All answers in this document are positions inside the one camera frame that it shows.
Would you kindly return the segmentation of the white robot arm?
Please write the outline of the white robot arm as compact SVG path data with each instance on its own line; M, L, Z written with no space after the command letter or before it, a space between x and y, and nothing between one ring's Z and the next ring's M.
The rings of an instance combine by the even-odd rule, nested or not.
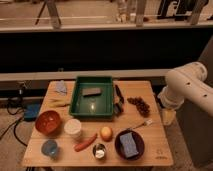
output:
M213 106L209 104L213 101L213 88L204 83L207 74L207 69L201 62L191 62L166 73L166 86L158 94L165 126L173 122L176 111L183 105L185 99L213 116Z

